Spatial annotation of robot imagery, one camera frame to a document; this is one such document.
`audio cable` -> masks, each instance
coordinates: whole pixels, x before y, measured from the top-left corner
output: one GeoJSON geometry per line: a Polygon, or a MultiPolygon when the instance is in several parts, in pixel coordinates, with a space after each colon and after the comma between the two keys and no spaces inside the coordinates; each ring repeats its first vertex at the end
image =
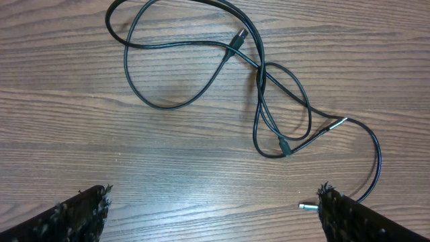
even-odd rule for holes
{"type": "Polygon", "coordinates": [[[378,142],[378,139],[376,138],[376,135],[373,133],[373,131],[368,128],[365,124],[363,124],[360,121],[354,120],[352,118],[346,118],[346,117],[341,117],[341,116],[334,116],[334,115],[330,115],[330,114],[326,114],[320,110],[317,110],[316,108],[312,107],[309,103],[308,100],[308,96],[306,95],[306,92],[302,86],[302,84],[300,83],[300,81],[298,80],[298,78],[287,68],[277,64],[277,63],[267,63],[265,62],[265,50],[263,47],[263,41],[261,39],[261,36],[257,30],[257,28],[254,26],[253,22],[248,18],[248,16],[242,12],[238,7],[236,7],[235,5],[233,5],[232,3],[229,3],[226,0],[190,0],[190,1],[195,1],[198,3],[204,3],[207,5],[211,5],[220,9],[223,9],[229,13],[231,13],[232,15],[234,15],[235,17],[237,17],[239,20],[241,20],[243,22],[243,24],[245,25],[246,28],[242,29],[231,41],[230,44],[225,44],[225,43],[221,43],[221,42],[216,42],[216,41],[208,41],[208,40],[196,40],[196,41],[181,41],[181,42],[172,42],[172,43],[166,43],[166,44],[135,44],[131,42],[131,38],[132,38],[132,34],[133,31],[140,19],[140,17],[143,15],[143,13],[155,2],[160,1],[160,0],[149,0],[148,2],[146,2],[142,8],[140,9],[140,11],[137,13],[136,17],[134,18],[131,26],[130,26],[130,30],[128,31],[128,35],[127,35],[127,39],[122,39],[121,37],[119,37],[119,35],[117,35],[113,28],[112,25],[110,23],[110,19],[111,16],[113,14],[113,12],[115,11],[115,9],[121,5],[123,2],[125,2],[127,0],[115,0],[108,8],[108,10],[106,11],[106,16],[105,16],[105,24],[106,24],[106,28],[109,31],[109,33],[112,35],[112,37],[114,37],[118,42],[120,42],[121,44],[123,44],[125,46],[124,49],[124,70],[125,70],[125,74],[126,74],[126,78],[128,81],[128,84],[130,85],[130,87],[132,88],[133,92],[148,106],[158,109],[158,110],[176,110],[179,108],[183,108],[186,107],[190,104],[192,104],[193,102],[195,102],[200,96],[202,96],[207,90],[208,88],[211,86],[211,84],[215,81],[216,77],[218,76],[218,74],[221,72],[223,66],[227,63],[227,61],[234,55],[238,55],[239,57],[243,58],[245,61],[247,61],[251,66],[255,67],[257,70],[257,76],[256,76],[256,86],[257,86],[257,94],[258,94],[258,102],[257,102],[257,109],[255,111],[255,118],[254,118],[254,126],[253,126],[253,142],[254,142],[254,146],[255,149],[257,150],[257,152],[266,157],[266,158],[270,158],[270,159],[279,159],[279,158],[284,158],[290,155],[293,155],[294,153],[300,151],[301,149],[303,149],[304,147],[308,146],[310,143],[312,143],[314,140],[316,140],[318,137],[322,136],[323,134],[325,134],[326,132],[342,125],[344,122],[352,122],[360,127],[362,127],[364,130],[366,130],[368,132],[368,134],[371,136],[374,146],[375,146],[375,150],[376,150],[376,172],[375,172],[375,176],[373,178],[372,183],[370,184],[369,188],[365,191],[365,193],[357,200],[357,202],[362,202],[365,198],[367,198],[369,196],[369,194],[372,192],[372,190],[375,188],[376,183],[379,180],[379,176],[381,173],[381,168],[382,168],[382,154],[381,154],[381,148],[380,148],[380,144],[378,142]],[[247,35],[250,34],[253,37],[254,43],[255,43],[255,47],[257,48],[257,52],[259,55],[259,65],[254,62],[253,60],[251,60],[249,57],[247,57],[245,54],[243,54],[241,51],[239,51],[240,47],[242,46],[242,44],[245,41],[245,38],[247,37],[247,35]],[[128,71],[128,49],[131,48],[137,48],[137,49],[143,49],[143,50],[150,50],[150,49],[160,49],[160,48],[170,48],[170,47],[176,47],[176,46],[187,46],[187,45],[204,45],[204,46],[219,46],[222,48],[226,49],[226,54],[224,55],[224,58],[222,59],[220,65],[218,66],[218,68],[215,70],[215,73],[213,74],[213,76],[210,78],[209,82],[204,86],[204,88],[197,94],[195,95],[193,98],[191,98],[189,101],[186,101],[182,104],[178,104],[176,106],[170,106],[170,107],[165,107],[165,106],[158,106],[157,104],[154,104],[152,102],[150,102],[149,100],[147,100],[145,97],[143,97],[143,95],[139,92],[139,90],[137,90],[137,88],[134,86],[132,80],[131,80],[131,76],[130,73],[128,71]],[[267,66],[273,66],[276,67],[282,71],[284,71],[285,73],[287,73],[297,84],[297,86],[300,89],[300,92],[303,95],[304,101],[302,101],[299,97],[297,97],[296,95],[294,95],[291,91],[289,91],[288,89],[286,89],[279,81],[277,81],[273,76],[271,76],[267,71],[266,71],[266,67],[267,66]],[[303,134],[300,137],[290,137],[290,136],[286,136],[284,134],[281,133],[281,131],[279,130],[279,128],[277,127],[275,120],[273,119],[273,116],[271,115],[271,112],[269,110],[269,108],[267,107],[264,95],[265,95],[265,87],[266,87],[266,83],[267,83],[267,79],[269,79],[271,82],[273,82],[276,86],[278,86],[283,92],[285,92],[286,94],[288,94],[292,99],[294,99],[296,102],[298,102],[299,104],[301,104],[302,106],[304,106],[307,109],[308,112],[308,128],[305,134],[303,134]],[[326,126],[325,128],[319,130],[317,133],[313,134],[312,136],[309,137],[310,131],[312,129],[312,112],[321,115],[325,118],[328,119],[334,119],[335,121],[333,123],[331,123],[330,125],[326,126]],[[271,154],[267,154],[264,153],[259,145],[258,145],[258,141],[257,141],[257,131],[258,131],[258,124],[259,124],[259,117],[262,117],[264,123],[267,125],[267,127],[277,135],[278,139],[279,139],[279,147],[281,148],[282,153],[278,154],[278,155],[271,155],[271,154]],[[289,146],[287,140],[290,141],[301,141],[304,140],[304,142],[301,145],[298,145],[296,148],[291,149],[291,147],[289,146]]]}

